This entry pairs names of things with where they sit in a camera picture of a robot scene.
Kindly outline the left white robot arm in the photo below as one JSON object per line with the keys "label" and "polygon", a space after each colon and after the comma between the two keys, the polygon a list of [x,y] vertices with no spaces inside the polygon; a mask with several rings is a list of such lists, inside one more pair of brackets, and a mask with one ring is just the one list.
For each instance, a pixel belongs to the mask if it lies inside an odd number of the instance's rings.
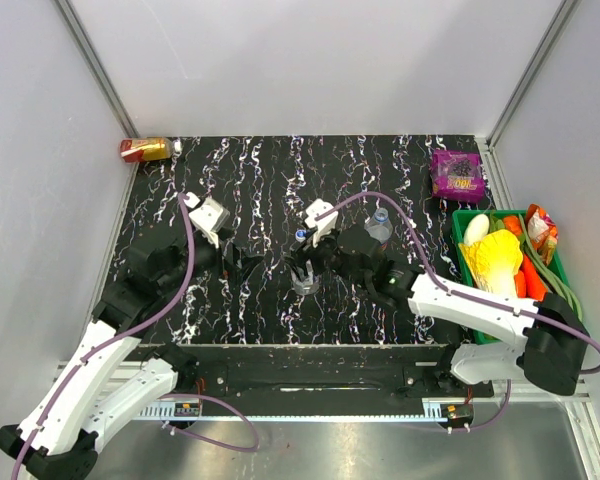
{"label": "left white robot arm", "polygon": [[181,300],[195,275],[212,270],[245,280],[258,263],[224,241],[228,233],[200,227],[184,236],[132,245],[129,269],[102,292],[78,348],[39,405],[20,423],[0,428],[0,450],[14,462],[12,478],[84,479],[107,443],[143,410],[174,400],[154,418],[188,427],[205,402],[220,404],[219,387],[198,358],[174,343],[152,350],[140,369],[107,396],[103,388],[145,331]]}

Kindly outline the clear water bottle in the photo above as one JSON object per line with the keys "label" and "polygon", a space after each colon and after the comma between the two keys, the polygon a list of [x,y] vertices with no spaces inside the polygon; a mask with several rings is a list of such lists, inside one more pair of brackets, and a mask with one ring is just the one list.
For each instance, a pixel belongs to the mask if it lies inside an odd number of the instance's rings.
{"label": "clear water bottle", "polygon": [[293,268],[291,278],[293,289],[298,295],[313,295],[320,288],[320,278],[314,273],[310,262],[307,262],[302,268]]}

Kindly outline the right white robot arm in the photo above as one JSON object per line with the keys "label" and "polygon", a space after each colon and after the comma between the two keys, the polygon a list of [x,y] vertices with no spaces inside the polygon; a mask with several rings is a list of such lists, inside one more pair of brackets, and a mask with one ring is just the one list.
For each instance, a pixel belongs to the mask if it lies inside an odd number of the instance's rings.
{"label": "right white robot arm", "polygon": [[331,272],[350,281],[377,305],[434,317],[494,337],[490,344],[453,347],[435,375],[449,396],[469,385],[525,379],[560,396],[576,390],[589,334],[562,297],[503,297],[446,280],[412,266],[361,226],[307,237],[285,259],[303,291]]}

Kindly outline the Pepsi plastic bottle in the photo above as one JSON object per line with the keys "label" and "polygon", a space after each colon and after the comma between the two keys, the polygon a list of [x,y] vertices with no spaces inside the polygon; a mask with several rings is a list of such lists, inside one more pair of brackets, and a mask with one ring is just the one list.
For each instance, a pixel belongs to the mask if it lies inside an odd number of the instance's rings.
{"label": "Pepsi plastic bottle", "polygon": [[365,222],[364,229],[385,249],[394,231],[388,210],[383,207],[378,208]]}

